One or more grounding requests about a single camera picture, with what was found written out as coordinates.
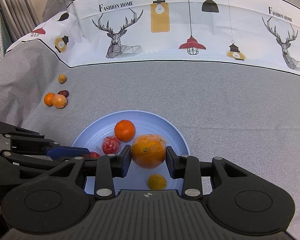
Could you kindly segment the smooth red tomato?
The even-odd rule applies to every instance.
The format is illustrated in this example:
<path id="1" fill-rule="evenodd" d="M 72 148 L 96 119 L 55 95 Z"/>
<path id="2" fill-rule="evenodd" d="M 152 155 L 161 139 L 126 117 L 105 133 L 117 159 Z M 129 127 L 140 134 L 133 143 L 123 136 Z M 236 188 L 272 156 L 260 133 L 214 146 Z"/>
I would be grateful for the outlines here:
<path id="1" fill-rule="evenodd" d="M 85 153 L 82 155 L 85 159 L 98 159 L 101 155 L 97 152 L 90 152 L 89 154 Z"/>

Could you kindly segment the crinkly red tomato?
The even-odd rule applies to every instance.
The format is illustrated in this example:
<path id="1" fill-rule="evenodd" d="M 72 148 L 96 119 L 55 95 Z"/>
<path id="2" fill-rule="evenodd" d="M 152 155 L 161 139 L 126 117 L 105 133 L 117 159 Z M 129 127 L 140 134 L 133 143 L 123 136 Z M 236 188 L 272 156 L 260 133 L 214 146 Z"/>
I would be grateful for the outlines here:
<path id="1" fill-rule="evenodd" d="M 102 141 L 102 151 L 104 154 L 117 154 L 120 150 L 120 141 L 116 136 L 107 136 Z"/>

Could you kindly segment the yellow-green small round fruit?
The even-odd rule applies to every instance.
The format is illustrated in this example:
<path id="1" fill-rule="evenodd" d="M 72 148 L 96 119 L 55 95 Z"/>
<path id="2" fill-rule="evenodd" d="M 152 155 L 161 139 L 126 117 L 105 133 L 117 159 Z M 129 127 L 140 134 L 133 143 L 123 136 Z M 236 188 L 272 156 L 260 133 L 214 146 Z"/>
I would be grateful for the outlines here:
<path id="1" fill-rule="evenodd" d="M 164 190 L 167 186 L 166 178 L 160 174 L 152 174 L 147 180 L 147 186 L 150 190 Z"/>

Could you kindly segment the bare orange mandarin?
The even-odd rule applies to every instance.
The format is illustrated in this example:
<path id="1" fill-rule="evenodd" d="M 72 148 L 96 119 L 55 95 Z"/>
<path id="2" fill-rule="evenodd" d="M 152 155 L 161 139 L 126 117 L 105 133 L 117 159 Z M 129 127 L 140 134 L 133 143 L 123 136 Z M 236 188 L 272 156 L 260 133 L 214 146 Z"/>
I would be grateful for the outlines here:
<path id="1" fill-rule="evenodd" d="M 44 96 L 44 103 L 45 103 L 48 107 L 53 106 L 52 100 L 53 100 L 53 97 L 54 97 L 54 96 L 55 96 L 54 93 L 47 93 L 47 94 Z"/>
<path id="2" fill-rule="evenodd" d="M 135 136 L 134 124 L 129 120 L 121 120 L 114 127 L 114 134 L 122 142 L 129 142 Z"/>

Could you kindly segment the plastic orange mandarin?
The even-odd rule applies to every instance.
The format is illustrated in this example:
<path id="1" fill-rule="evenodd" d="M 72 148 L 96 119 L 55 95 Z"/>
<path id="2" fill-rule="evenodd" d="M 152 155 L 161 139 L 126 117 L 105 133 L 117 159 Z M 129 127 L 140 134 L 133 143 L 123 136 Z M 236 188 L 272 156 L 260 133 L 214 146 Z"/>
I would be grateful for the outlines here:
<path id="1" fill-rule="evenodd" d="M 159 134 L 139 135 L 131 146 L 131 157 L 139 167 L 154 169 L 165 161 L 166 144 L 166 139 Z"/>

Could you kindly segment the pale orange mandarin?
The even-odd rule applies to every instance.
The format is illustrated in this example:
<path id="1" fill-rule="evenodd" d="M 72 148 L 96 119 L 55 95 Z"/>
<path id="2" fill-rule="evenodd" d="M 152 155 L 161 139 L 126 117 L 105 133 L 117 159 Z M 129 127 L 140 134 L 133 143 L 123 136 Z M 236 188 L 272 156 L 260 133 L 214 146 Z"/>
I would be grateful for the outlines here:
<path id="1" fill-rule="evenodd" d="M 56 108 L 64 108 L 68 104 L 68 101 L 64 95 L 56 94 L 52 98 L 52 104 Z"/>

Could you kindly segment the dark red jujube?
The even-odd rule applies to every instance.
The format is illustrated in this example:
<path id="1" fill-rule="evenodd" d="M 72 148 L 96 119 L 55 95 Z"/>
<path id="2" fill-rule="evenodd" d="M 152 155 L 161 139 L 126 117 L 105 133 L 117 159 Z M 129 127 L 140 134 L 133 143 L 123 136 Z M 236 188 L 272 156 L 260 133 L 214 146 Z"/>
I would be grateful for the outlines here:
<path id="1" fill-rule="evenodd" d="M 65 96 L 66 98 L 69 96 L 69 92 L 67 90 L 60 90 L 58 92 L 59 95 L 63 95 Z"/>

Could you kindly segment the small yellow fruit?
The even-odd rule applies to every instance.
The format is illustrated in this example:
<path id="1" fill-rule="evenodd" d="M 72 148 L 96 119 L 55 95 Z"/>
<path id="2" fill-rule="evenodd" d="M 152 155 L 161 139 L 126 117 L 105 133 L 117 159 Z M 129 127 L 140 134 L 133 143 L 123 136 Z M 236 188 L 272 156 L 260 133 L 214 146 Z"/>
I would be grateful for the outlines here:
<path id="1" fill-rule="evenodd" d="M 63 84 L 63 83 L 65 83 L 66 81 L 67 81 L 66 75 L 61 74 L 61 75 L 58 76 L 58 82 L 59 82 L 60 84 Z"/>

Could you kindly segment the blue round plate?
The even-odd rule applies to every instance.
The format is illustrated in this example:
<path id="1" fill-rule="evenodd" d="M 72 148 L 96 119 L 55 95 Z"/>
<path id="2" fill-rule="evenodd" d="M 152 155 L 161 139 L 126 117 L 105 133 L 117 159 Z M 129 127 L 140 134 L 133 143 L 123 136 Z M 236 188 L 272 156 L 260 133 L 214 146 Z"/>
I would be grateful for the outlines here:
<path id="1" fill-rule="evenodd" d="M 106 115 L 89 125 L 74 141 L 74 147 L 87 148 L 100 155 L 102 141 L 105 137 L 114 135 L 114 127 L 121 120 L 131 121 L 136 129 L 135 135 L 158 134 L 162 136 L 167 146 L 171 146 L 176 155 L 189 155 L 189 147 L 179 130 L 166 119 L 145 111 L 120 111 Z M 165 163 L 155 169 L 144 169 L 132 161 L 125 178 L 114 178 L 115 193 L 120 190 L 148 190 L 147 180 L 152 174 L 160 174 L 167 181 L 167 190 L 177 190 L 181 193 L 182 179 L 172 179 Z"/>

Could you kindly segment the grey deer print sofa cover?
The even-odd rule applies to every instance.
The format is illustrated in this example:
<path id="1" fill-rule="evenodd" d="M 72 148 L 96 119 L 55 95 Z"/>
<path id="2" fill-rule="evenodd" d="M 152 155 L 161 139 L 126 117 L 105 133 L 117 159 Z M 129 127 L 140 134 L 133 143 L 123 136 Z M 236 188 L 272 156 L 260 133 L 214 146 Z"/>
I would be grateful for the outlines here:
<path id="1" fill-rule="evenodd" d="M 155 113 L 197 158 L 223 156 L 289 192 L 300 239 L 300 71 L 266 20 L 281 38 L 300 32 L 300 0 L 48 0 L 45 34 L 0 62 L 0 121 L 70 145 L 104 115 Z M 300 61 L 300 36 L 289 53 Z M 68 104 L 48 107 L 60 90 Z"/>

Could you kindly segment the grey curtain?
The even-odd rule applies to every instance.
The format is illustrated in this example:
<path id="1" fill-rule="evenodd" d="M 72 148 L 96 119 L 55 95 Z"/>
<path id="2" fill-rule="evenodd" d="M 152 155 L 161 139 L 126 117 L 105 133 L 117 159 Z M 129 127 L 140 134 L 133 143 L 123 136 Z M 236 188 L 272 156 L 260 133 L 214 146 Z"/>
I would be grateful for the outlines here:
<path id="1" fill-rule="evenodd" d="M 11 42 L 28 34 L 39 24 L 31 0 L 0 0 L 0 12 Z"/>

